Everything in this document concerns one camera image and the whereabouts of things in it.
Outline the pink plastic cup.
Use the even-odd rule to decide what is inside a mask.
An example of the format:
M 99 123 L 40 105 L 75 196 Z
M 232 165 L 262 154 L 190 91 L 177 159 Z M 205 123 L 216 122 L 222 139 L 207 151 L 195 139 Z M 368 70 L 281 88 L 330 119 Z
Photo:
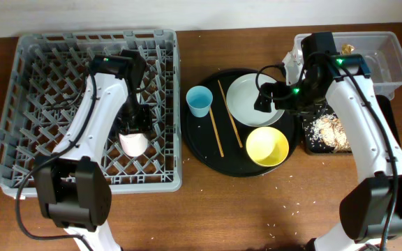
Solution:
M 130 157 L 142 155 L 148 147 L 148 139 L 143 133 L 129 135 L 119 134 L 119 141 L 124 153 Z

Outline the food scraps and rice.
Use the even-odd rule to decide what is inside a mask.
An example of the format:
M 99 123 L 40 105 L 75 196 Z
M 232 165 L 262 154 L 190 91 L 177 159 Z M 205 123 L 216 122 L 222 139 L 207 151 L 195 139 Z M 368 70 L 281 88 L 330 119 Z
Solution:
M 332 153 L 351 152 L 341 121 L 335 115 L 322 115 L 312 122 L 309 130 L 308 136 L 313 147 L 331 149 Z

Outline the brown food wrapper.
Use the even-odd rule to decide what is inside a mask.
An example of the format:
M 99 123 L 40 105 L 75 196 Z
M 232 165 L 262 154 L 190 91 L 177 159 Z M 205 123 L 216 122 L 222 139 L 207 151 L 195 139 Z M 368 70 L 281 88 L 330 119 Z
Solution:
M 355 50 L 355 47 L 350 44 L 343 44 L 341 46 L 341 53 L 342 55 L 349 55 L 352 54 L 352 52 Z

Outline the light blue plastic cup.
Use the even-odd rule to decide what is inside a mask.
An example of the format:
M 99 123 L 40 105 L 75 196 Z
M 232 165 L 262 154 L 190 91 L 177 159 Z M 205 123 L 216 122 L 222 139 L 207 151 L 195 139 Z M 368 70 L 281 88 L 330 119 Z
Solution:
M 204 117 L 213 102 L 212 92 L 205 86 L 194 86 L 186 94 L 186 102 L 194 117 Z

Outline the grey round plate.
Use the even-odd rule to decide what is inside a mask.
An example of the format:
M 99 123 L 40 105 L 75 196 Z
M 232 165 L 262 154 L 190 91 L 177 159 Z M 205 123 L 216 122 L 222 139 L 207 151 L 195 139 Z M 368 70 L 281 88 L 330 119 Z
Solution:
M 231 115 L 246 126 L 269 126 L 278 121 L 284 111 L 275 109 L 273 103 L 270 112 L 254 109 L 259 94 L 255 86 L 256 75 L 256 73 L 242 75 L 231 83 L 226 95 L 227 106 Z

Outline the yellow bowl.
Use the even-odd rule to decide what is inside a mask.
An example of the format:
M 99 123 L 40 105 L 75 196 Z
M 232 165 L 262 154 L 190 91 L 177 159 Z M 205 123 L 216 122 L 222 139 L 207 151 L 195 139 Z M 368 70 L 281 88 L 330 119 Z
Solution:
M 246 139 L 248 157 L 262 167 L 281 164 L 288 157 L 289 150 L 288 139 L 276 128 L 256 128 Z

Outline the white paper waste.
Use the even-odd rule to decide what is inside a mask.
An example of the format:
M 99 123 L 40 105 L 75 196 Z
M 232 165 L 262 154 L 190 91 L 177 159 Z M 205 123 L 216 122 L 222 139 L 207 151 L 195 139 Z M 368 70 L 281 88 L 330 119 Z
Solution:
M 298 77 L 302 68 L 302 56 L 299 54 L 299 50 L 293 49 L 289 51 L 282 62 L 284 64 L 287 77 Z

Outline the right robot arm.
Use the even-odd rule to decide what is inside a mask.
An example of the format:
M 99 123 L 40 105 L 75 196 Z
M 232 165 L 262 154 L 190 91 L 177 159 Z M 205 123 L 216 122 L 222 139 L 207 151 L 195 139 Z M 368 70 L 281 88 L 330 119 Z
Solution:
M 376 99 L 371 71 L 363 56 L 338 52 L 329 31 L 305 37 L 301 50 L 301 70 L 279 64 L 285 80 L 258 84 L 254 108 L 312 115 L 326 102 L 341 121 L 359 179 L 340 203 L 339 223 L 306 247 L 385 250 L 402 236 L 402 149 Z

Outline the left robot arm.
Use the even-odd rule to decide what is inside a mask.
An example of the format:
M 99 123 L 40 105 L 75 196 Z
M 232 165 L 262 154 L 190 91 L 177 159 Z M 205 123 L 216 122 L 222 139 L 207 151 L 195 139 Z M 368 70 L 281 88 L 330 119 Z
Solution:
M 114 132 L 126 155 L 142 155 L 151 131 L 151 109 L 137 95 L 147 67 L 139 52 L 96 55 L 84 78 L 77 113 L 49 156 L 35 160 L 34 179 L 44 218 L 66 231 L 81 250 L 120 250 L 107 217 L 112 192 L 101 170 L 105 143 Z

